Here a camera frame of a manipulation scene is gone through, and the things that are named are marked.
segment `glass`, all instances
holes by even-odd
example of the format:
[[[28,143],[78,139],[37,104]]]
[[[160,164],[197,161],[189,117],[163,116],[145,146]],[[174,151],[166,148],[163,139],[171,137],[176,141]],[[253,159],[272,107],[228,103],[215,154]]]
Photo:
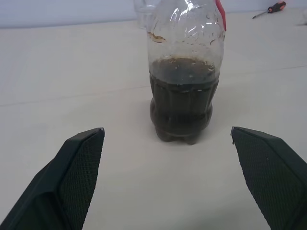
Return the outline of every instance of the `glass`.
[[[214,0],[162,0],[147,34],[157,135],[194,144],[213,112],[224,55],[222,16]]]
[[[160,0],[134,0],[134,9],[140,28],[145,29],[147,27],[159,2]]]

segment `clear plastic bottle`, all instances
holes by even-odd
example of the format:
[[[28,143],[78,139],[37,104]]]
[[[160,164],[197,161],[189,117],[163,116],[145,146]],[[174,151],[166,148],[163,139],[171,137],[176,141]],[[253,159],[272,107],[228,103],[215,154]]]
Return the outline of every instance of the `clear plastic bottle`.
[[[194,144],[212,116],[225,29],[215,0],[162,0],[147,29],[152,122],[160,139]]]

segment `dark liquid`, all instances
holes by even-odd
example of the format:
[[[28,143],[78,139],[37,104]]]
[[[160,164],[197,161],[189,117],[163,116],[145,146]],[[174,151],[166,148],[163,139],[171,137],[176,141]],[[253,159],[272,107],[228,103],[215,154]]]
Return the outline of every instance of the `dark liquid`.
[[[207,127],[218,78],[213,66],[190,58],[164,59],[150,66],[150,114],[162,140],[194,139]]]

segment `screwdriver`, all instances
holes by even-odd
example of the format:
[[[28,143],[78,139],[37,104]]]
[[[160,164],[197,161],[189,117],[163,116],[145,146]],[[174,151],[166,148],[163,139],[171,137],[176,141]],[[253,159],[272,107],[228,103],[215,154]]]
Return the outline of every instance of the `screwdriver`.
[[[281,1],[279,3],[276,3],[273,6],[270,6],[266,12],[263,12],[263,13],[260,13],[256,16],[254,16],[253,19],[258,18],[260,15],[263,15],[265,13],[275,13],[275,12],[281,11],[285,7],[286,7],[286,3],[284,1]]]

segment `table surface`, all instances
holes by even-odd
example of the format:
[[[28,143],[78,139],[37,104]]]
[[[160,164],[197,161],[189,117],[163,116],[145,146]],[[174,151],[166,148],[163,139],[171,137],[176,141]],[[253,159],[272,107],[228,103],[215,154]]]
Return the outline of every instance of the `table surface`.
[[[307,161],[303,9],[227,15],[213,117],[199,143],[163,143],[149,117],[146,33],[135,22],[0,30],[0,220],[63,142],[106,130],[85,230],[269,230],[232,126]]]

